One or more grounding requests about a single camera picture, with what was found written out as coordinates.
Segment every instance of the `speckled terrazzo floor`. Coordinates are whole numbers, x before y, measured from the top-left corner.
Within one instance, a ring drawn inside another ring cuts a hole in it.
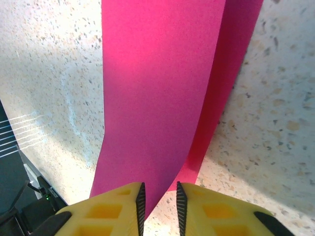
[[[0,99],[24,116],[12,124],[19,145],[69,203],[85,199],[103,139],[100,2],[1,5]],[[197,180],[296,235],[315,235],[314,29],[313,0],[264,1]],[[168,192],[145,235],[178,235],[176,218]]]

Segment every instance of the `pink paper strip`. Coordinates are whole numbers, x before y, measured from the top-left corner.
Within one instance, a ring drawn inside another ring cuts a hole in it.
[[[144,181],[146,215],[199,121],[224,0],[103,0],[105,137],[91,196]]]
[[[227,0],[201,116],[189,155],[176,182],[195,183],[203,157],[224,110],[247,46],[252,37],[263,0]]]

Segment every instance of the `terrazzo surface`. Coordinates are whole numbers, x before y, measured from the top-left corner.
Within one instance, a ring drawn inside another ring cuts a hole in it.
[[[19,145],[68,203],[86,199],[104,135],[100,2],[1,5],[0,99]],[[264,1],[196,183],[296,235],[315,235],[314,29],[314,0]],[[146,236],[178,235],[175,199],[161,199]]]

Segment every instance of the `yellow 3d-printed part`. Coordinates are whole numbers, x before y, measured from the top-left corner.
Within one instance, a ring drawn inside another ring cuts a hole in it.
[[[259,206],[189,183],[177,185],[181,236],[273,236],[254,215]]]
[[[127,184],[61,209],[72,216],[55,236],[142,236],[144,183]]]

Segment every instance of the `yellow plastic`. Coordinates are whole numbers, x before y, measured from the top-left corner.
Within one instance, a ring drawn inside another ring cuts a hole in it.
[[[71,218],[55,236],[137,236],[136,198],[140,182],[131,183],[61,209]]]
[[[182,183],[187,196],[185,236],[273,236],[255,217],[269,211],[227,195]]]

